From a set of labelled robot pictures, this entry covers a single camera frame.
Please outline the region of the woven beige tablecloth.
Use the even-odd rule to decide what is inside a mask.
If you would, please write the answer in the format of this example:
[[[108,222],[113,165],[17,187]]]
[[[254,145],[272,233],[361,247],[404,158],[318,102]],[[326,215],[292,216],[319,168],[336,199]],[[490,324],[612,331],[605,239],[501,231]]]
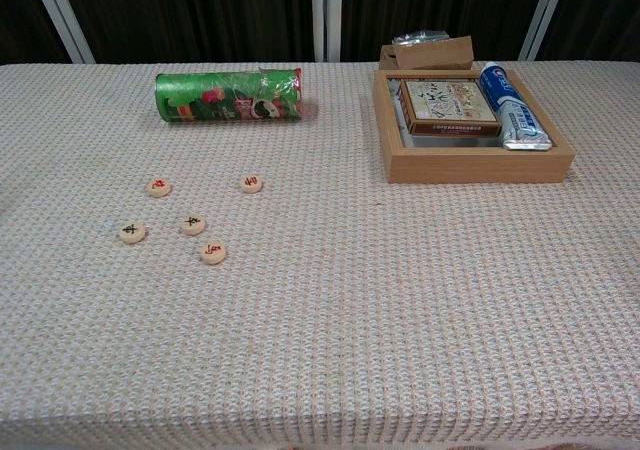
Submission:
[[[389,184],[372,63],[182,126],[158,65],[0,66],[0,450],[640,450],[640,64],[513,69],[562,183]]]

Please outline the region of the green chips can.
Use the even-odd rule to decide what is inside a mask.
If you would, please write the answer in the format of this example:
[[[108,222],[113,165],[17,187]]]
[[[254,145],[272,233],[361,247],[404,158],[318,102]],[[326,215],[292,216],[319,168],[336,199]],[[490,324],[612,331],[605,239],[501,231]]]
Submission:
[[[169,123],[298,119],[302,70],[159,74],[155,101]]]

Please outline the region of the wooden square tray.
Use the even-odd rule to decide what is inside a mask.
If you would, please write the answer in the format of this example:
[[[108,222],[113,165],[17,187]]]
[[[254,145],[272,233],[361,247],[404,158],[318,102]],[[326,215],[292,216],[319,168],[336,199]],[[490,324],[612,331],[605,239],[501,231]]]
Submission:
[[[553,147],[547,151],[502,147],[406,147],[401,138],[388,81],[392,78],[477,78],[473,70],[377,70],[373,102],[379,143],[390,183],[557,183],[565,179],[576,152],[533,95],[517,71],[508,79],[547,131]]]

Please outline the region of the brown printed card box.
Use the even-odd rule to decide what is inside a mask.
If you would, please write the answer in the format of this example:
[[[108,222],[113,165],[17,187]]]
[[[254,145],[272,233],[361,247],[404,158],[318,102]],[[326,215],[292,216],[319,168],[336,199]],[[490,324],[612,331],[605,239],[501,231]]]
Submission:
[[[414,136],[489,138],[501,130],[475,80],[402,79],[399,103]]]

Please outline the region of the brown cardboard box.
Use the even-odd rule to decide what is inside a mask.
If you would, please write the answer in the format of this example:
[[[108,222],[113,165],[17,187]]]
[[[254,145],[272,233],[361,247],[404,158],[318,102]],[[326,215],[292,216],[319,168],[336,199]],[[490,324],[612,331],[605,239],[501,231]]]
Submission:
[[[469,70],[474,62],[470,36],[413,45],[383,45],[380,70]]]

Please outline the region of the clear plastic bag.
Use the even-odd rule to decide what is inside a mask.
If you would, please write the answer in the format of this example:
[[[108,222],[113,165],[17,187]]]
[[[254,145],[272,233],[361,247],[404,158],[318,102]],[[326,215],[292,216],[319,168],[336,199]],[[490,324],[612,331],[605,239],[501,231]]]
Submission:
[[[450,36],[446,31],[423,29],[396,36],[392,39],[392,44],[400,46],[412,46],[421,43],[437,42],[448,39],[450,39]]]

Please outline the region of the blue white toothpaste tube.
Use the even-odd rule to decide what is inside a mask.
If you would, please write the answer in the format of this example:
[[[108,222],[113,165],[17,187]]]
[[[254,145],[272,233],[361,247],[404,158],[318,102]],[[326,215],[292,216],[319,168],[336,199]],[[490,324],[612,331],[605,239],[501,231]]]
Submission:
[[[505,69],[488,62],[479,86],[501,122],[500,140],[507,150],[547,151],[552,141],[509,80]]]

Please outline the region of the dark pleated curtain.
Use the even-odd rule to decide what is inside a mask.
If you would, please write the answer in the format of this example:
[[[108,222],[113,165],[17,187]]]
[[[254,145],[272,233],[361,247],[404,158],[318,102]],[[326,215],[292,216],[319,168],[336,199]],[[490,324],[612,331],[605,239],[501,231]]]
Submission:
[[[312,0],[69,0],[99,64],[312,62]],[[343,0],[340,62],[396,36],[470,36],[518,60],[538,0]],[[640,63],[640,0],[560,0],[535,60]],[[0,65],[71,63],[41,0],[0,0]]]

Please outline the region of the white metal frame post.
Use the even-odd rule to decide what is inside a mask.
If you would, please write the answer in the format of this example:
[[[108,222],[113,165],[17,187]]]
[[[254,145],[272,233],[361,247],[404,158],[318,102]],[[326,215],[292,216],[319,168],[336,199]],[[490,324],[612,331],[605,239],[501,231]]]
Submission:
[[[560,0],[538,0],[519,52],[519,61],[534,61]]]
[[[93,52],[69,0],[41,0],[74,64],[95,64]]]
[[[312,0],[312,30],[316,62],[340,62],[343,0]]]

